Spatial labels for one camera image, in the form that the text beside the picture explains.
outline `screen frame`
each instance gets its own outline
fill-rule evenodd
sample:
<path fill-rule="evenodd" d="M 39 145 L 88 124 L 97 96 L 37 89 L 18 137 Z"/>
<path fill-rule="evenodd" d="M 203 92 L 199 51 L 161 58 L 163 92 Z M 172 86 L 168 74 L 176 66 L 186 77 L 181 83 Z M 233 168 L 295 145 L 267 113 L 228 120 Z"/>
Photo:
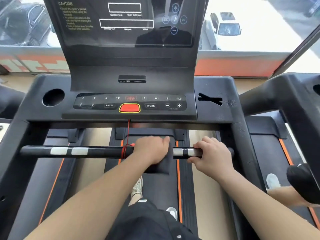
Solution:
<path fill-rule="evenodd" d="M 44 0 L 66 61 L 70 66 L 120 66 L 120 67 L 195 67 L 198 54 L 206 0 L 198 0 L 195 17 L 194 44 L 190 48 L 179 47 L 96 47 L 75 45 L 67 47 L 61 35 L 54 2 Z"/>

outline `white sneaker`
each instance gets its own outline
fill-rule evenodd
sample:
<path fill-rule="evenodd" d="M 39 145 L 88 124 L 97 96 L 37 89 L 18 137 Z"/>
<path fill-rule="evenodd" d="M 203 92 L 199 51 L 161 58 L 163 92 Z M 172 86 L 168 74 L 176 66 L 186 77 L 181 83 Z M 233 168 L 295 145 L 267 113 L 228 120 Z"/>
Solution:
<path fill-rule="evenodd" d="M 166 209 L 166 211 L 168 211 L 176 219 L 176 221 L 178 220 L 178 212 L 175 208 L 169 207 Z"/>
<path fill-rule="evenodd" d="M 278 177 L 273 173 L 269 173 L 266 176 L 266 185 L 270 190 L 281 187 Z"/>
<path fill-rule="evenodd" d="M 142 197 L 142 186 L 143 186 L 143 179 L 142 176 L 138 179 L 138 181 L 136 182 L 136 184 L 134 185 L 132 191 L 131 191 L 131 198 L 135 195 L 135 194 L 140 194 Z"/>

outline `left hand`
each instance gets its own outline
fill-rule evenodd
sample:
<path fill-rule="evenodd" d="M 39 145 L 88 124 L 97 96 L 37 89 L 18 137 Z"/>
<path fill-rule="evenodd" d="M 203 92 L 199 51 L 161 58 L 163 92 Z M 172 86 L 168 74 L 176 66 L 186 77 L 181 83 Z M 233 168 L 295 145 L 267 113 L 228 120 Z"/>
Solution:
<path fill-rule="evenodd" d="M 162 139 L 158 136 L 139 138 L 134 144 L 134 153 L 139 153 L 150 165 L 159 163 L 168 153 L 170 137 Z"/>

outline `plus icon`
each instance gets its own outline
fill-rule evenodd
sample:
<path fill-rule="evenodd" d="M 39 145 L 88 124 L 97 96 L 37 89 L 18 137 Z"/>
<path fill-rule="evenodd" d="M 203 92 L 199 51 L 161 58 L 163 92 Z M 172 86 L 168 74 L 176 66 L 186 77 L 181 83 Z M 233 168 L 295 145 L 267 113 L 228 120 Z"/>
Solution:
<path fill-rule="evenodd" d="M 174 3 L 173 5 L 172 5 L 172 12 L 174 12 L 174 13 L 177 13 L 177 12 L 179 12 L 179 4 L 178 3 Z"/>

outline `control panel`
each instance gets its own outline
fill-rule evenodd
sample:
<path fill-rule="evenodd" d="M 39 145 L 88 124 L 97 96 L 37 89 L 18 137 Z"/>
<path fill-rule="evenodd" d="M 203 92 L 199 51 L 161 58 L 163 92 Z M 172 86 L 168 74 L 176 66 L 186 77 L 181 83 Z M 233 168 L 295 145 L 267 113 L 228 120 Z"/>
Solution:
<path fill-rule="evenodd" d="M 79 94 L 75 109 L 118 110 L 139 113 L 148 110 L 186 110 L 184 95 L 175 94 Z"/>

